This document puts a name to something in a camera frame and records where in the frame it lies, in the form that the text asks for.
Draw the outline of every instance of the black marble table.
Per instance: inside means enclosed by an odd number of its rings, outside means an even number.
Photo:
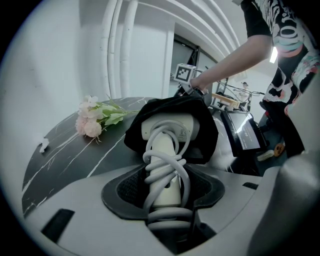
[[[149,99],[130,97],[115,99],[114,102],[126,110],[140,110]],[[40,153],[39,146],[27,166],[22,186],[23,215],[26,217],[72,182],[143,163],[142,158],[124,144],[125,132],[135,116],[129,114],[118,124],[108,126],[99,136],[101,142],[77,134],[77,112],[58,123],[45,136],[49,139],[45,152]],[[208,165],[228,171],[235,158],[219,115],[215,114],[213,118],[219,135]]]

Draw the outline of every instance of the green leaf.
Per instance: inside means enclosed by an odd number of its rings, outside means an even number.
[[[110,114],[110,117],[105,121],[104,125],[116,125],[120,121],[124,119],[124,116],[126,116],[128,113],[112,113]]]

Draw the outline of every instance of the white wall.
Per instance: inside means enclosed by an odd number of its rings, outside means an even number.
[[[0,178],[19,214],[36,138],[75,112],[83,96],[106,98],[98,58],[105,6],[103,0],[43,1],[1,63]]]
[[[120,90],[120,42],[128,3],[123,2],[115,39],[115,84]],[[168,97],[175,23],[166,13],[139,4],[130,48],[130,96]]]

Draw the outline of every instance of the white cable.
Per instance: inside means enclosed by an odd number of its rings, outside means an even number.
[[[171,127],[171,125],[177,125],[181,127],[184,130],[186,135],[186,141],[185,141],[184,147],[179,152],[179,154],[178,154],[179,141],[177,136],[173,133],[174,129]],[[177,155],[170,156],[166,153],[163,153],[157,150],[151,150],[153,141],[155,140],[155,138],[159,133],[167,134],[172,138],[172,140],[174,141],[174,152]],[[146,164],[148,164],[145,167],[145,170],[147,172],[150,172],[159,167],[164,167],[164,168],[162,168],[156,174],[153,174],[144,180],[146,184],[151,184],[154,182],[158,182],[158,183],[152,189],[149,195],[146,197],[143,204],[143,209],[145,209],[149,213],[154,201],[160,195],[162,190],[178,174],[180,175],[183,181],[183,186],[184,186],[184,192],[181,199],[181,207],[164,207],[164,208],[156,209],[155,211],[148,214],[148,228],[151,231],[167,230],[167,229],[188,230],[190,228],[190,220],[193,212],[189,209],[183,208],[186,206],[189,199],[190,179],[186,170],[183,168],[183,165],[186,164],[186,160],[182,159],[182,155],[186,152],[189,146],[190,138],[191,138],[191,135],[188,128],[180,121],[169,120],[169,119],[161,120],[155,123],[151,128],[150,138],[146,144],[145,153],[143,154],[143,161]],[[150,163],[151,157],[157,157],[160,160]],[[172,218],[176,218],[176,217],[186,218],[186,221],[172,220]]]

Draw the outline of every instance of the hand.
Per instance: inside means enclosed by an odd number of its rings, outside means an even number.
[[[211,84],[206,84],[204,85],[203,83],[201,83],[201,81],[199,80],[198,77],[196,78],[192,78],[190,80],[190,85],[192,88],[199,88],[201,91],[203,91],[204,93],[207,93],[208,90],[206,89],[207,86],[211,85]]]

